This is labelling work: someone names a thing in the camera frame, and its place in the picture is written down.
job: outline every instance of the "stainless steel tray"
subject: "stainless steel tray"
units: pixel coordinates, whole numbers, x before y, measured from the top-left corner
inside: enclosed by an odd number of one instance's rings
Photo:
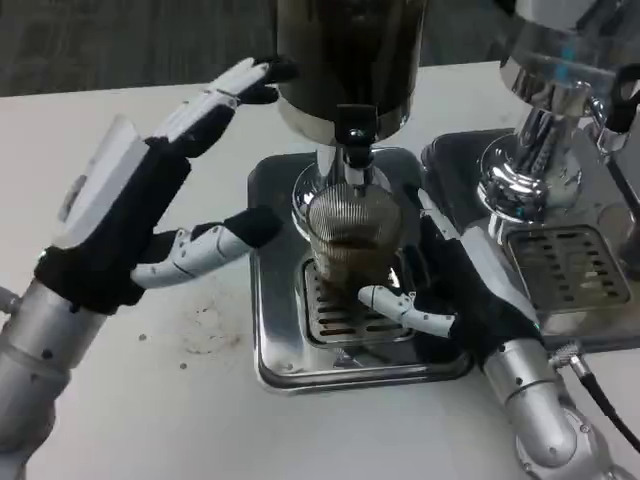
[[[326,306],[326,299],[319,306],[309,295],[309,287],[317,287],[305,279],[310,249],[291,217],[293,184],[314,157],[270,157],[249,178],[249,205],[268,205],[285,222],[282,234],[251,259],[255,363],[261,381],[280,392],[299,393],[448,380],[466,373],[470,361],[451,342],[406,329],[375,331],[376,326],[389,327],[377,317],[370,318],[364,330],[349,327],[332,332],[335,336],[321,335],[322,326],[313,322],[313,315],[317,307]],[[402,192],[406,183],[420,184],[420,163],[408,151],[380,149],[375,158],[394,192]],[[397,200],[407,215],[403,244],[415,244],[419,213],[404,194]],[[331,318],[344,313],[336,311]]]

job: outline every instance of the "metal base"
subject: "metal base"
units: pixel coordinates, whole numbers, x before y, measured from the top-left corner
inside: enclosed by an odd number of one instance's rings
[[[294,183],[314,161],[313,153],[270,157],[249,177],[249,205],[269,206],[285,222],[281,235],[251,259],[261,381],[297,393],[448,380],[466,373],[469,359],[449,341],[397,328],[373,312],[357,310],[357,302],[344,304],[322,290],[310,269],[309,244],[291,215]],[[406,150],[380,149],[374,164],[390,180],[403,209],[402,244],[416,244],[419,213],[402,187],[419,185],[419,162]]]
[[[491,142],[510,132],[490,130],[443,135],[423,152],[427,190],[460,231],[471,225],[489,228],[491,218],[487,216],[476,192],[480,179],[478,159]],[[615,251],[620,245],[621,231],[628,228],[628,216],[611,215],[611,212],[620,209],[626,211],[624,200],[606,168],[598,165],[596,152],[582,132],[574,135],[572,149],[580,160],[583,172],[582,193],[567,215],[554,219],[548,226],[591,225],[603,234]],[[513,228],[513,225],[507,226],[502,232],[505,236],[509,228]],[[640,284],[631,284],[630,288],[632,296],[637,298]],[[539,314],[543,317],[542,332],[549,348],[557,348],[577,339],[587,351],[601,352],[640,347],[638,309],[639,305],[631,301],[616,308],[591,309],[550,317],[543,312]]]

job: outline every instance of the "black cable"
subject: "black cable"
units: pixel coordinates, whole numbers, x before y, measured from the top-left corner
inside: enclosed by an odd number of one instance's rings
[[[640,453],[640,440],[638,440],[638,437],[636,437],[629,427],[627,427],[627,425],[622,421],[618,412],[616,412],[616,409],[611,405],[611,402],[609,402],[609,399],[602,390],[598,380],[596,380],[595,375],[593,373],[587,373],[580,378],[580,382],[584,388],[587,389],[593,400],[598,404],[602,413],[611,420],[611,423],[613,423],[620,433],[622,433],[631,446]]]

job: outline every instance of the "robotic finger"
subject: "robotic finger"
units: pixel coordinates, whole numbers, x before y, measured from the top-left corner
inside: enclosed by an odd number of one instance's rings
[[[156,234],[131,279],[144,289],[188,282],[266,245],[281,226],[271,210],[256,207],[221,223]]]

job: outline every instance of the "coffee stain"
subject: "coffee stain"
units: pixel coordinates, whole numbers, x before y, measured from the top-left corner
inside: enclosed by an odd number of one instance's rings
[[[218,356],[225,351],[236,350],[243,343],[243,336],[235,330],[239,319],[220,313],[213,298],[206,306],[192,310],[184,316],[182,342],[190,355]]]

